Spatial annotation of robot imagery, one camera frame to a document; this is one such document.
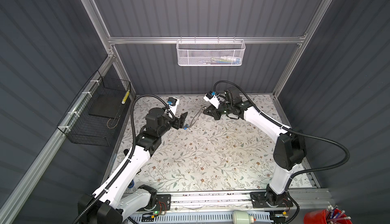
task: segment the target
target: red bucket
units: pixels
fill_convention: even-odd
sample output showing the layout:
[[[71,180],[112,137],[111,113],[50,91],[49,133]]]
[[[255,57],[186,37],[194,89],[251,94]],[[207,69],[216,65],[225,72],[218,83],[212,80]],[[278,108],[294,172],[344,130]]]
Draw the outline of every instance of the red bucket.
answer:
[[[335,209],[334,212],[335,215],[341,213],[339,209]],[[325,219],[326,214],[327,214],[326,210],[317,210],[317,211],[309,212],[305,215],[303,219],[303,223],[304,224],[327,224]],[[338,218],[341,217],[346,217],[346,215],[342,213],[340,216],[338,216]],[[337,222],[340,224],[352,224],[351,220],[340,220]]]

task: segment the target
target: black mounting plate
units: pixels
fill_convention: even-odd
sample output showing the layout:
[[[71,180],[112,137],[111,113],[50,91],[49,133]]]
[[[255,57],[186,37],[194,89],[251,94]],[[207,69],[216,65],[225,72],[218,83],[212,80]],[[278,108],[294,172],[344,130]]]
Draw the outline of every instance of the black mounting plate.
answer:
[[[250,194],[250,197],[252,200],[251,202],[252,202],[253,208],[269,208],[269,207],[271,207],[266,202],[266,198],[265,198],[266,192],[265,191],[250,192],[249,194]],[[286,200],[287,200],[287,202],[283,201],[276,207],[286,207],[286,205],[287,205],[287,207],[293,207],[294,204],[291,201],[291,199],[286,196]]]
[[[147,212],[153,212],[153,211],[160,211],[160,210],[170,210],[170,201],[171,201],[171,195],[170,194],[157,194],[157,201],[156,206],[152,210],[145,210],[144,208],[140,208],[138,211],[147,211]]]

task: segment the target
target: floral tablecloth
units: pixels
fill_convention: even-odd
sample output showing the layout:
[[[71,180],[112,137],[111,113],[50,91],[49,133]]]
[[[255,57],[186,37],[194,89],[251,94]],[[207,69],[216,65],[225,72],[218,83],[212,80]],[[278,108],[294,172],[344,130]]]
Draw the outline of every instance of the floral tablecloth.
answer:
[[[270,95],[250,95],[256,105],[280,121]],[[204,105],[203,96],[183,96],[176,116],[188,111],[186,123]],[[153,107],[162,107],[154,98],[138,100],[134,109],[136,133],[145,125],[145,115]],[[127,124],[113,170],[124,159],[124,149],[132,145],[130,122]],[[275,168],[275,144],[252,124],[225,115],[221,120],[201,114],[189,129],[171,129],[162,137],[162,144],[134,178],[132,192],[142,184],[159,192],[264,189]],[[298,175],[292,188],[311,184],[306,174]]]

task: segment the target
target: robotic arm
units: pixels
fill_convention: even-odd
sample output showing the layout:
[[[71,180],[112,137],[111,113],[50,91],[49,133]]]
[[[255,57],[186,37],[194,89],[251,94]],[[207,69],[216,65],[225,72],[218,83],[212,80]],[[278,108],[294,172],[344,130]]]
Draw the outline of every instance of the robotic arm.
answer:
[[[173,97],[168,99],[168,105],[173,115],[176,112],[178,104],[178,99]],[[183,128],[187,114],[187,112],[183,113],[180,118],[175,117],[172,120],[173,116],[168,114],[165,108],[152,108],[149,110],[149,113],[145,117],[146,125],[142,127],[136,137],[133,156],[130,156],[129,150],[125,150],[126,157],[110,178],[96,189],[92,196],[85,194],[81,197],[78,203],[79,214],[86,209],[91,201],[95,200],[95,196],[99,196],[102,192],[104,193],[96,201],[94,206],[79,218],[81,224],[122,223],[131,214],[141,208],[150,210],[154,208],[157,201],[157,190],[152,187],[142,185],[130,196],[124,199],[121,199],[121,197],[135,175],[140,172],[140,169],[160,146],[163,134],[171,128]]]
[[[216,92],[209,91],[204,99],[209,101],[210,105],[203,111],[203,114],[214,117],[219,120],[221,115],[234,114],[237,117],[231,119],[244,119],[265,132],[276,144],[273,153],[276,167],[274,175],[267,185],[266,201],[274,207],[278,206],[285,198],[287,184],[290,184],[290,177],[298,168],[306,156],[305,140],[302,136],[290,134],[282,127],[290,128],[287,125],[277,126],[272,121],[280,124],[274,119],[264,117],[247,100],[242,101],[239,90],[235,87],[226,89],[225,102],[221,102],[220,96]]]

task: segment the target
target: corrugated wall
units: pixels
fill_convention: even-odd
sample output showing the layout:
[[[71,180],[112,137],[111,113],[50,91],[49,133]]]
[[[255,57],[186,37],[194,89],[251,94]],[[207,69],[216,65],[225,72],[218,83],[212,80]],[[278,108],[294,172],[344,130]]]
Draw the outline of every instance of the corrugated wall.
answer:
[[[113,37],[301,36],[320,1],[95,0]],[[240,67],[180,67],[173,45],[116,47],[137,94],[204,94],[220,79],[272,92],[295,45],[247,45]]]
[[[80,0],[0,0],[0,20],[2,206],[107,54]],[[63,208],[60,197],[98,186],[107,154],[65,142],[22,213],[33,201],[37,213],[48,215]]]
[[[316,176],[353,223],[388,222],[389,1],[334,0],[279,97],[293,126],[349,148],[345,166]],[[312,167],[343,156],[323,142],[307,147]]]

